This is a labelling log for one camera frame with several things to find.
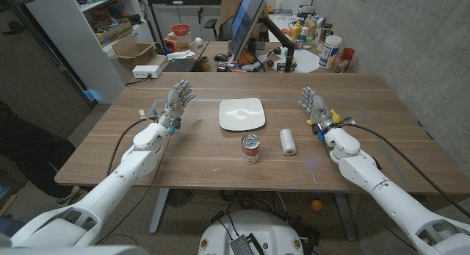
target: spool of string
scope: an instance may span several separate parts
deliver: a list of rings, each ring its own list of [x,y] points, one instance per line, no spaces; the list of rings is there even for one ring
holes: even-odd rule
[[[279,137],[281,138],[282,152],[284,155],[294,155],[296,150],[292,131],[290,129],[283,129],[279,132]]]

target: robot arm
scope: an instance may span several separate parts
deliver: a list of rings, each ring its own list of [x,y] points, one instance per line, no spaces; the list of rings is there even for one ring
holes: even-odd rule
[[[10,239],[10,246],[30,248],[73,247],[95,244],[104,222],[129,189],[155,170],[164,141],[179,129],[184,107],[194,96],[191,84],[181,81],[168,93],[157,123],[134,137],[134,145],[119,166],[75,204],[37,216]]]
[[[334,123],[328,107],[309,87],[299,101],[331,148],[330,158],[339,164],[341,175],[356,184],[382,207],[406,233],[420,254],[466,254],[470,249],[470,225],[431,212],[376,166],[361,150],[358,140]]]

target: red can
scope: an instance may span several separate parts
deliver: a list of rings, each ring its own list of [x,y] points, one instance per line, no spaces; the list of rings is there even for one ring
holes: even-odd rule
[[[242,159],[244,163],[254,164],[259,158],[259,137],[255,134],[246,134],[242,137]]]

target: table leg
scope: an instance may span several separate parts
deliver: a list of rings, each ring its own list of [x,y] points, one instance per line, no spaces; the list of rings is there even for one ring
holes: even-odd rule
[[[338,205],[339,216],[343,221],[346,238],[349,241],[356,241],[355,227],[353,217],[351,216],[350,207],[347,204],[346,195],[344,193],[335,193],[336,204]]]
[[[148,227],[149,232],[152,234],[157,233],[159,230],[169,190],[170,189],[168,188],[159,189],[159,195],[156,197],[155,209],[153,210],[152,220],[150,221],[150,226]]]

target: person's leg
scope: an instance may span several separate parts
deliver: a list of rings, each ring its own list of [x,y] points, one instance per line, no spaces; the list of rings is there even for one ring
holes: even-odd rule
[[[44,193],[56,198],[71,193],[73,187],[57,184],[54,177],[74,151],[68,140],[19,118],[0,101],[0,154]]]
[[[55,198],[64,198],[71,194],[73,187],[62,186],[54,181],[56,171],[49,162],[16,162],[16,165],[28,180],[44,193]]]

